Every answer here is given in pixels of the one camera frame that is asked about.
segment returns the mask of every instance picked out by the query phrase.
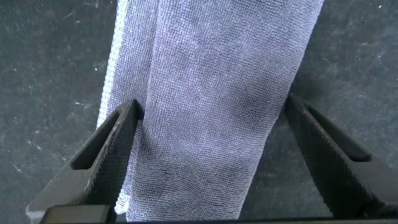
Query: towel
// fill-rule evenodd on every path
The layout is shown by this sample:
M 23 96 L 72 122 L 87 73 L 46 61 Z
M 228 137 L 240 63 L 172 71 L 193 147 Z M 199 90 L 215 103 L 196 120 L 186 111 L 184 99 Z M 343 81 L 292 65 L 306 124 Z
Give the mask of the towel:
M 238 218 L 322 3 L 119 0 L 98 126 L 130 99 L 144 117 L 115 211 Z

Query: speckled surface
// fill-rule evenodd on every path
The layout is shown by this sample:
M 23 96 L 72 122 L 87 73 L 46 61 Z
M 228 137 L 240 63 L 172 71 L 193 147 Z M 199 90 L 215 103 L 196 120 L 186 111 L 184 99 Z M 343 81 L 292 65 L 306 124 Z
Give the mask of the speckled surface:
M 25 207 L 95 130 L 116 2 L 0 4 L 0 223 Z
M 398 169 L 398 2 L 325 0 L 291 88 Z M 331 216 L 280 116 L 241 218 Z
M 96 126 L 115 1 L 0 4 L 0 222 L 25 206 Z M 325 0 L 292 91 L 398 169 L 398 2 Z M 284 116 L 241 218 L 330 216 Z

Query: gray towel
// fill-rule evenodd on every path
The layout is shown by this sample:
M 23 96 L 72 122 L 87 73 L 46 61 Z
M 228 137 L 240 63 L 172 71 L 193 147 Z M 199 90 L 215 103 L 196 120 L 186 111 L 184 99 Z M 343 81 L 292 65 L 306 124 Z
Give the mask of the gray towel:
M 133 98 L 145 116 L 118 213 L 238 218 L 322 2 L 119 0 L 98 125 Z

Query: fabric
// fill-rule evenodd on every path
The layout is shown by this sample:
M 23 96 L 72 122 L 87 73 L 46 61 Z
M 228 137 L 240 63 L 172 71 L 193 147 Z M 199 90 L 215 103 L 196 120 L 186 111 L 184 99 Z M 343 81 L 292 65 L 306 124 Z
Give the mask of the fabric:
M 115 210 L 238 218 L 322 0 L 119 0 L 98 125 L 145 111 Z

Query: dark gray surface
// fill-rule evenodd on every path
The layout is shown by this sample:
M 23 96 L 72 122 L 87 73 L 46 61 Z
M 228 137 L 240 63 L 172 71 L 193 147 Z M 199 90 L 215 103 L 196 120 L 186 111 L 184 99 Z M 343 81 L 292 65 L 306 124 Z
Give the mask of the dark gray surface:
M 0 3 L 0 223 L 27 223 L 95 130 L 115 14 L 115 1 Z
M 326 0 L 291 91 L 398 168 L 398 2 Z M 330 216 L 280 116 L 241 218 Z
M 0 222 L 27 222 L 27 203 L 94 131 L 115 12 L 0 4 Z M 395 1 L 326 0 L 292 87 L 395 169 L 397 19 Z M 264 152 L 241 218 L 330 215 L 282 116 Z

